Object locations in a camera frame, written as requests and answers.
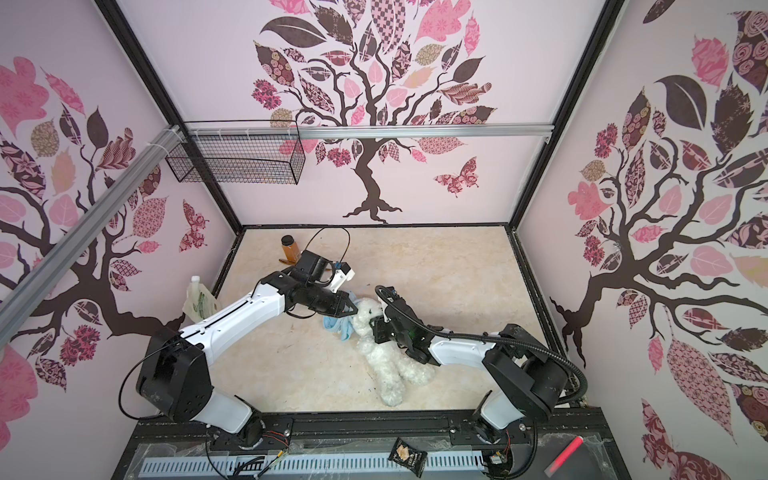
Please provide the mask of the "light blue bear hoodie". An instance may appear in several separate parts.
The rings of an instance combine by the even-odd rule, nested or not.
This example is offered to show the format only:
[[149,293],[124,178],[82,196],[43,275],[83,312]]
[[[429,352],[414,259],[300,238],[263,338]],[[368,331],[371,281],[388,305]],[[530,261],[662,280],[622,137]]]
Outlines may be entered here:
[[344,317],[324,316],[322,318],[322,325],[325,330],[336,334],[338,338],[344,342],[349,340],[355,334],[353,325],[355,318],[356,313]]

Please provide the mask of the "white teddy bear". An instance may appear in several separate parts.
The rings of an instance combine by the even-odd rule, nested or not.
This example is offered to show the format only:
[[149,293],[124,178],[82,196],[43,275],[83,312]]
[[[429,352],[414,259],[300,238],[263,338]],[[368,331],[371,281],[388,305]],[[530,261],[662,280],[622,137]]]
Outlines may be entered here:
[[383,318],[377,300],[360,298],[354,303],[357,313],[351,324],[359,337],[357,350],[372,371],[381,401],[388,407],[396,407],[404,401],[407,383],[417,387],[428,385],[436,371],[431,365],[421,364],[402,353],[395,342],[375,341],[371,321]]

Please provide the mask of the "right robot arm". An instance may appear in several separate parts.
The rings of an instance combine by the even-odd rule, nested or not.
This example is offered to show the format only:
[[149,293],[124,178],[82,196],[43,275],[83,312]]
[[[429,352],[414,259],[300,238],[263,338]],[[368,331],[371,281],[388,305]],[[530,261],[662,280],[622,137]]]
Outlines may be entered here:
[[495,388],[476,410],[477,426],[500,431],[524,418],[551,418],[574,367],[527,330],[508,324],[494,334],[457,333],[423,323],[394,288],[379,285],[375,292],[383,308],[372,323],[378,343],[394,341],[422,365],[463,365],[490,375]]

